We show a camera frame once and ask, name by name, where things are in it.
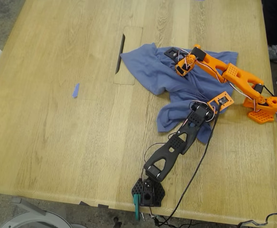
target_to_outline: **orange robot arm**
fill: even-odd
[[[185,76],[197,64],[205,72],[217,78],[219,82],[234,83],[248,96],[243,105],[254,108],[253,112],[248,113],[249,118],[260,124],[274,120],[274,115],[277,112],[277,97],[272,96],[265,99],[261,95],[264,87],[263,80],[231,63],[225,64],[213,58],[200,48],[199,45],[195,45],[188,55],[176,62],[175,69],[180,76]]]

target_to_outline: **blue tape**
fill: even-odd
[[[73,94],[72,94],[72,97],[73,98],[77,98],[77,95],[78,95],[78,89],[80,88],[80,84],[77,83],[75,88],[74,88],[74,91],[73,91]]]

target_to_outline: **wooden table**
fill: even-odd
[[[27,0],[0,57],[0,193],[134,210],[143,153],[167,139],[156,117],[169,97],[123,63],[115,75],[123,33],[124,51],[151,42],[237,51],[237,66],[272,90],[258,0]],[[277,212],[277,123],[257,124],[232,97],[177,217],[237,224]],[[178,158],[154,213],[171,213],[204,148],[196,141]]]

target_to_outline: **floor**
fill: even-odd
[[[0,49],[4,48],[5,42],[11,32],[15,20],[22,8],[25,0],[0,0]],[[271,63],[271,73],[273,81],[277,80],[277,64]],[[274,92],[277,95],[277,85],[274,84]],[[7,219],[17,215],[21,209],[10,203],[11,196],[0,194],[0,226]],[[67,219],[70,223],[78,223],[86,226],[87,228],[111,228],[114,226],[113,218],[119,217],[123,223],[122,227],[132,228],[153,228],[154,223],[149,215],[145,215],[146,221],[137,222],[134,219],[134,213],[128,211],[101,209],[89,206],[72,205],[65,203],[50,202],[45,200],[27,199],[29,202],[34,203],[41,209],[56,212]],[[189,223],[188,219],[172,218],[171,224],[180,226],[184,223]],[[196,228],[234,228],[235,226],[227,224],[201,224],[195,226]]]

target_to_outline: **blue towel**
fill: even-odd
[[[185,77],[179,76],[173,60],[164,55],[169,48],[157,48],[154,43],[144,44],[120,55],[127,69],[147,90],[155,95],[165,90],[169,92],[171,103],[164,106],[157,116],[159,132],[168,132],[186,119],[191,112],[189,104],[192,100],[208,102],[224,91],[231,95],[233,90],[228,83],[221,84],[197,65]],[[238,57],[238,53],[230,51],[207,53],[226,64],[235,65]],[[210,132],[210,125],[204,123],[197,135],[198,140],[207,143]]]

